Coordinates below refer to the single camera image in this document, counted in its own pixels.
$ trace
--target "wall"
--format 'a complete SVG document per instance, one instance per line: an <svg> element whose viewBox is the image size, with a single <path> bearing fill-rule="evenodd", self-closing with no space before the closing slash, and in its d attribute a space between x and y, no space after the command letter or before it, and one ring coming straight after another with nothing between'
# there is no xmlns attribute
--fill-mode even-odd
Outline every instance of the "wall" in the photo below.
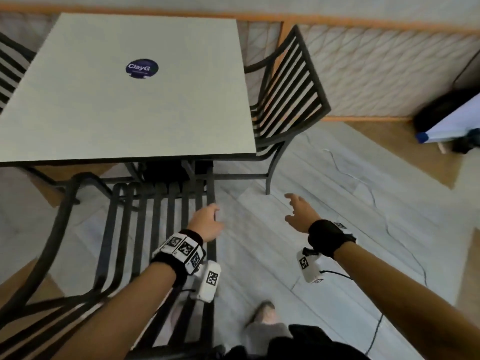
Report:
<svg viewBox="0 0 480 360"><path fill-rule="evenodd" d="M189 11L320 14L480 27L480 0L0 0Z"/></svg>

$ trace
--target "table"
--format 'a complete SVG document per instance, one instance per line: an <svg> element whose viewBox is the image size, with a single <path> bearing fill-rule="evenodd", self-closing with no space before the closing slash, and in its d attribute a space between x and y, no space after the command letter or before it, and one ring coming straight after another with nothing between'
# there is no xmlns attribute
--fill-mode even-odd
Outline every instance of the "table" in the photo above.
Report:
<svg viewBox="0 0 480 360"><path fill-rule="evenodd" d="M62 14L0 118L2 166L255 153L229 19Z"/></svg>

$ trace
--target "floor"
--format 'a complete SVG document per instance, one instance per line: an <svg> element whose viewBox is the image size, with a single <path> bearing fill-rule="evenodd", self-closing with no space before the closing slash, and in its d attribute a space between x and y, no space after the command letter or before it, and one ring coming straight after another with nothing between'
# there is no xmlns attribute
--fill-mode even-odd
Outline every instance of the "floor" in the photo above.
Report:
<svg viewBox="0 0 480 360"><path fill-rule="evenodd" d="M118 165L107 175L122 169ZM264 163L215 163L220 173L265 169ZM41 252L56 209L15 169L0 169L0 182L2 283ZM283 197L287 192L303 196L323 218L342 222L359 245L411 278L424 283L425 271L431 290L452 304L457 300L479 212L464 195L346 124L320 123L295 138L278 164L269 196L262 181L215 184L218 219L225 222L217 239L222 277L215 302L216 343L239 344L253 310L270 299L287 324L320 326L334 340L361 351L369 347L380 313L357 286L334 274L325 274L320 284L303 280L295 256L307 242L284 221L291 212ZM79 198L50 271L66 295L92 284L108 206L93 188L82 190ZM328 258L320 265L342 272ZM382 322L369 356L420 358L388 321Z"/></svg>

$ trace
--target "circular sticker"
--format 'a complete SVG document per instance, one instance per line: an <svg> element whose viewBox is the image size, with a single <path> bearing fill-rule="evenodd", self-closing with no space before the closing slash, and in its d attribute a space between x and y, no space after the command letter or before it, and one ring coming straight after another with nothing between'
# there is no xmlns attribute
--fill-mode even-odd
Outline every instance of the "circular sticker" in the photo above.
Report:
<svg viewBox="0 0 480 360"><path fill-rule="evenodd" d="M150 59L137 59L130 62L125 71L133 78L148 78L159 71L159 65Z"/></svg>

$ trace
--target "chair backrest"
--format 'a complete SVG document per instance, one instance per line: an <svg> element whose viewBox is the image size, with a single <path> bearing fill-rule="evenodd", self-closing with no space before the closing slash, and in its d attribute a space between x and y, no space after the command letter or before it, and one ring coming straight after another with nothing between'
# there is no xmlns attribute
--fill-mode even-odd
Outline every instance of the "chair backrest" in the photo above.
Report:
<svg viewBox="0 0 480 360"><path fill-rule="evenodd" d="M261 68L265 70L258 102L250 107L259 151L291 140L330 112L297 25L273 54L246 66L245 73Z"/></svg>
<svg viewBox="0 0 480 360"><path fill-rule="evenodd" d="M35 52L0 33L0 101L3 102L0 112L27 71L25 65L28 65L35 55Z"/></svg>

